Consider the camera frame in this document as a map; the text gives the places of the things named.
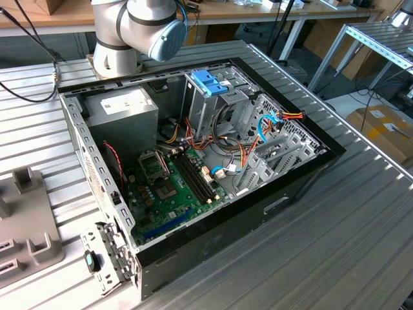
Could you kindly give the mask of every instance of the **green motherboard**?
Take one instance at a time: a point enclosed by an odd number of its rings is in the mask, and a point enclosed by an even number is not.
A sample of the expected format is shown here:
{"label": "green motherboard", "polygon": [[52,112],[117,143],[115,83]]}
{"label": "green motherboard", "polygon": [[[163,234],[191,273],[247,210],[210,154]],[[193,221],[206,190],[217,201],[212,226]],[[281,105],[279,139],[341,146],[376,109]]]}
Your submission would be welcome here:
{"label": "green motherboard", "polygon": [[[224,189],[213,179],[204,180],[207,169],[195,150],[188,149],[181,158],[160,151],[161,158],[169,171],[169,177],[158,178],[153,183],[148,178],[148,171],[159,172],[159,167],[150,161],[149,167],[137,161],[135,167],[126,171],[129,182],[125,201],[135,218],[136,225],[132,236],[138,245],[165,234],[173,228],[197,216],[224,204],[228,200]],[[209,192],[210,199],[199,192],[203,186]]]}

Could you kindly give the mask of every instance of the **slotted metal table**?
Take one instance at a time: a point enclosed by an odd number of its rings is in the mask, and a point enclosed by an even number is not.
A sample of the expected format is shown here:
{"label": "slotted metal table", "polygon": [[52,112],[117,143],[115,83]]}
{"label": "slotted metal table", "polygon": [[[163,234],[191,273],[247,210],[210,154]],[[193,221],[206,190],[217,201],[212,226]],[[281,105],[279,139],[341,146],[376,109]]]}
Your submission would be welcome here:
{"label": "slotted metal table", "polygon": [[[31,165],[45,179],[65,259],[0,290],[1,309],[397,309],[413,290],[413,177],[256,47],[242,41],[182,48],[149,70],[241,57],[347,152],[311,191],[141,305],[131,283],[106,298],[79,234],[102,220],[75,156],[59,99],[32,104],[0,90],[0,174]],[[60,64],[62,84],[95,81],[85,60]],[[52,66],[0,70],[41,98]]]}
{"label": "slotted metal table", "polygon": [[375,80],[373,80],[370,88],[374,88],[377,85],[392,64],[413,74],[413,56],[407,52],[408,47],[413,47],[413,27],[402,31],[393,27],[386,21],[349,24],[344,25],[337,35],[336,40],[327,52],[316,74],[314,74],[314,77],[308,86],[309,90],[313,91],[317,87],[328,64],[340,48],[346,35],[353,37],[355,41],[344,56],[341,64],[337,67],[338,72],[340,72],[347,62],[351,60],[354,52],[361,45],[365,45],[388,59],[388,63],[376,76]]}

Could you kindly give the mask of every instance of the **red cable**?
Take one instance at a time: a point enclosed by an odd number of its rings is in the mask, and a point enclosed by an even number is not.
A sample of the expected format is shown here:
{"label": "red cable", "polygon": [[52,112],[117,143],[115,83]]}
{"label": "red cable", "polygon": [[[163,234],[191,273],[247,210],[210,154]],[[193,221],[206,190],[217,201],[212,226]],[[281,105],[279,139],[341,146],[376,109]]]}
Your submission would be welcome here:
{"label": "red cable", "polygon": [[115,149],[109,143],[103,142],[103,145],[107,146],[114,153],[114,155],[116,157],[117,164],[119,165],[119,173],[121,175],[121,190],[123,191],[123,170],[122,170],[121,159],[117,155],[117,152],[115,151]]}

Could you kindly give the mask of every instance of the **wooden desk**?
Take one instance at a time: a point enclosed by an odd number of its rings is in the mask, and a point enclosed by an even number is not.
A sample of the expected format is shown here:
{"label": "wooden desk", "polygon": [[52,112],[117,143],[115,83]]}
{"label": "wooden desk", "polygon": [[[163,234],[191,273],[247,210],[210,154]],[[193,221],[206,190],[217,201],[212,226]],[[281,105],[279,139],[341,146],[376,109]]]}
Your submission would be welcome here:
{"label": "wooden desk", "polygon": [[[269,10],[261,5],[253,7],[241,7],[232,2],[217,3],[205,2],[200,4],[199,25],[254,23],[275,21],[277,10]],[[303,28],[304,22],[309,19],[337,19],[368,17],[368,21],[374,21],[382,10],[359,8],[352,11],[336,11],[318,0],[305,4],[302,10],[291,11],[288,20],[295,21],[290,36],[286,42],[280,59],[287,59],[296,39]],[[28,26],[23,15],[17,10],[9,12]],[[40,34],[61,34],[72,32],[93,32],[94,16],[90,0],[66,0],[52,16],[29,14],[33,24]],[[189,14],[190,24],[196,22],[194,14]],[[21,36],[22,31],[11,24],[5,17],[0,16],[0,36]]]}

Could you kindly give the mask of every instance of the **metal shelf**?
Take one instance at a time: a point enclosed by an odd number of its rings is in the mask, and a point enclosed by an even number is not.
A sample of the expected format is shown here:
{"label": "metal shelf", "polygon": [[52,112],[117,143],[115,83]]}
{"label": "metal shelf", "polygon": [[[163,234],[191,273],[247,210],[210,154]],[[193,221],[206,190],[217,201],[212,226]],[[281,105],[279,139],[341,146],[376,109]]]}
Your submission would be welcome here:
{"label": "metal shelf", "polygon": [[[309,90],[315,90],[319,80],[325,73],[328,64],[341,46],[346,35],[353,37],[358,42],[352,45],[338,68],[342,68],[356,51],[359,44],[362,44],[387,58],[400,68],[406,69],[413,74],[413,56],[407,52],[407,48],[413,46],[413,28],[402,31],[385,21],[350,24],[344,25],[341,29],[316,74],[314,74],[314,77],[308,86]],[[378,80],[384,73],[385,71],[380,73]]]}

